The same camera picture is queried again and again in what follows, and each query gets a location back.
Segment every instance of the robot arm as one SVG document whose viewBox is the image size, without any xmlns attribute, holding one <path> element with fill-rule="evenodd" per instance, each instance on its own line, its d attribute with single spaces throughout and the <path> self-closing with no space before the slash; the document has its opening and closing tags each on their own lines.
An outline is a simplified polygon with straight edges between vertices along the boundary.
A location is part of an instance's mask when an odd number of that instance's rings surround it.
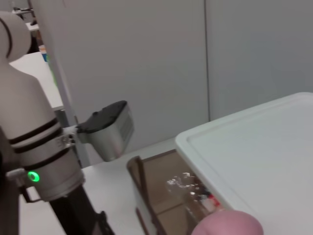
<svg viewBox="0 0 313 235">
<path fill-rule="evenodd" d="M 126 101 L 95 112 L 66 133 L 38 82 L 9 62 L 30 46 L 30 33 L 16 15 L 0 12 L 0 126 L 20 165 L 6 172 L 16 180 L 27 202 L 26 185 L 49 202 L 67 234 L 112 235 L 105 214 L 94 212 L 82 187 L 84 175 L 72 150 L 71 135 L 91 143 L 105 161 L 121 155 L 133 132 Z"/>
</svg>

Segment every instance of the white panel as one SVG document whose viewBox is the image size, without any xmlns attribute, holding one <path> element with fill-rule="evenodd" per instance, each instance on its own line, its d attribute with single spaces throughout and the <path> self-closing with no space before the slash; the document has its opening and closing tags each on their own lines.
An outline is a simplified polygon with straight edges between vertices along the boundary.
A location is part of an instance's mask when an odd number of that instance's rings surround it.
<svg viewBox="0 0 313 235">
<path fill-rule="evenodd" d="M 130 103 L 129 150 L 208 121 L 203 0 L 37 1 L 79 121 Z"/>
<path fill-rule="evenodd" d="M 313 1 L 209 0 L 212 119 L 313 92 Z"/>
</svg>

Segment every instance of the clear plastic bag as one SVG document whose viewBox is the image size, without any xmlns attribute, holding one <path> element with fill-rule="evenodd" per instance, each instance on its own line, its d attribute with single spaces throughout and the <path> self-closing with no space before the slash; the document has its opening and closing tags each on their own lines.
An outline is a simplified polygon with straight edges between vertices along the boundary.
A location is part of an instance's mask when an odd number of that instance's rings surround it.
<svg viewBox="0 0 313 235">
<path fill-rule="evenodd" d="M 171 195 L 179 198 L 196 223 L 221 209 L 218 200 L 193 174 L 182 173 L 166 182 Z"/>
</svg>

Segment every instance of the metal clamp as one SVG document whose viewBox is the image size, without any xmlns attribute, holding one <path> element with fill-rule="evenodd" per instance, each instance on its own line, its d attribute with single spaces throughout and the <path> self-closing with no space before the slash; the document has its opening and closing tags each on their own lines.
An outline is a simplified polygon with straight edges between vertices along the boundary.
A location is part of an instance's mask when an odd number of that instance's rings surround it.
<svg viewBox="0 0 313 235">
<path fill-rule="evenodd" d="M 32 200 L 27 192 L 27 187 L 25 186 L 24 177 L 26 176 L 26 171 L 24 168 L 18 168 L 11 170 L 5 174 L 9 181 L 15 181 L 17 187 L 19 188 L 20 194 L 23 195 L 25 202 L 34 203 L 41 201 L 41 199 Z"/>
</svg>

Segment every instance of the pink ball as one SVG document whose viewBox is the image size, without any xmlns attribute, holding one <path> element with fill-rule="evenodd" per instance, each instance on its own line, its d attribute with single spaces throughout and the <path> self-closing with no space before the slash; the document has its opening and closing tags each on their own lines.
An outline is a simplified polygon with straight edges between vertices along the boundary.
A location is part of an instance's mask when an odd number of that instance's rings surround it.
<svg viewBox="0 0 313 235">
<path fill-rule="evenodd" d="M 241 211 L 219 211 L 204 218 L 192 235 L 263 235 L 253 216 Z"/>
</svg>

